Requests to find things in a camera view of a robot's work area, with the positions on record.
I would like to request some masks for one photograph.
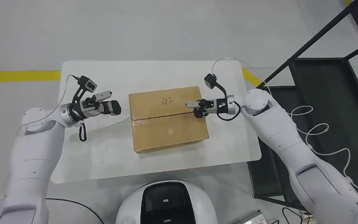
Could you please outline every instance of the yellow tape stripe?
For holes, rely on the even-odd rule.
[[[0,82],[59,81],[61,71],[0,71]]]
[[[258,86],[261,80],[246,69],[242,69],[245,80]],[[61,71],[0,71],[0,82],[59,81]]]
[[[243,68],[242,73],[244,74],[245,80],[247,80],[249,83],[253,84],[254,86],[258,86],[261,84],[262,81],[254,74],[249,72],[247,69]]]

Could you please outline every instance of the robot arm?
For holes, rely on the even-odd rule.
[[[81,101],[84,92],[94,92],[97,85],[85,76],[77,80],[80,87],[72,103],[60,105],[54,111],[32,108],[24,114],[12,150],[8,189],[0,205],[0,224],[47,223],[46,193],[62,154],[65,128],[92,116],[121,113],[117,101],[104,101],[111,97],[110,91]]]
[[[213,74],[205,77],[205,83],[209,88],[218,85]],[[229,100],[226,91],[223,92],[224,99],[188,102],[187,107],[194,108],[197,118],[210,113],[235,114],[234,109],[219,110],[219,105],[234,107],[233,96]],[[312,152],[302,141],[291,117],[270,94],[259,89],[250,90],[240,107],[258,137],[286,165],[294,193],[318,223],[358,223],[358,194],[351,185],[352,180]]]

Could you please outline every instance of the white tabletop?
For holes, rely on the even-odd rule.
[[[225,122],[209,115],[206,118],[210,138],[197,144],[169,150],[137,154],[133,150],[128,94],[199,86],[206,99],[223,97],[209,89],[204,77],[211,73],[214,61],[71,61],[63,64],[59,99],[69,74],[87,76],[97,85],[95,93],[111,90],[109,100],[118,100],[119,116],[99,115],[85,120],[86,142],[78,139],[78,128],[65,131],[61,159],[52,174],[55,183],[93,180],[246,162],[261,158],[255,132],[240,115]],[[220,61],[214,73],[227,93],[241,102],[246,94],[241,66],[235,61]],[[63,103],[70,102],[77,81],[69,79]]]

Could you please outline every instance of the brown cardboard box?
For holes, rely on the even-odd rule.
[[[198,86],[129,95],[134,151],[183,146],[209,138],[205,118],[185,104],[201,99]]]

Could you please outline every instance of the black wire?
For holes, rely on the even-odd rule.
[[[101,219],[101,217],[100,217],[99,215],[97,215],[96,212],[94,212],[94,211],[93,211],[92,209],[90,209],[88,206],[85,206],[84,204],[81,204],[80,202],[75,202],[75,201],[73,201],[73,200],[67,200],[67,199],[62,199],[62,198],[46,198],[46,200],[61,200],[61,201],[64,201],[64,202],[71,202],[71,203],[74,203],[74,204],[79,204],[80,206],[84,206],[85,208],[87,208],[88,210],[90,210],[93,214],[95,214],[95,216],[97,216],[97,218],[100,220],[100,222],[101,222],[102,224],[104,224],[103,221],[102,221],[102,219]]]
[[[87,140],[87,133],[86,133],[86,126],[84,124],[84,122],[82,123],[82,126],[79,127],[79,140],[81,140],[81,142],[85,142]]]
[[[241,106],[240,106],[240,104],[238,104],[236,101],[234,101],[234,103],[239,107],[239,112],[237,112],[237,114],[235,114],[235,116],[233,116],[232,118],[228,118],[228,119],[222,118],[218,113],[217,113],[217,116],[218,116],[221,120],[225,120],[226,122],[229,122],[229,121],[235,119],[235,118],[240,114],[240,112],[241,112]]]
[[[288,211],[290,211],[290,212],[292,212],[293,214],[296,214],[298,217],[300,217],[300,224],[302,224],[302,222],[303,222],[303,219],[302,219],[302,217],[299,215],[299,214],[297,214],[297,213],[295,213],[294,211],[292,211],[291,209],[289,209],[289,208],[283,208],[282,209],[282,214],[284,215],[284,217],[285,217],[285,219],[286,219],[286,222],[288,223],[288,224],[290,224],[290,222],[289,222],[289,220],[287,219],[287,217],[286,217],[286,215],[285,215],[285,209],[287,209]]]

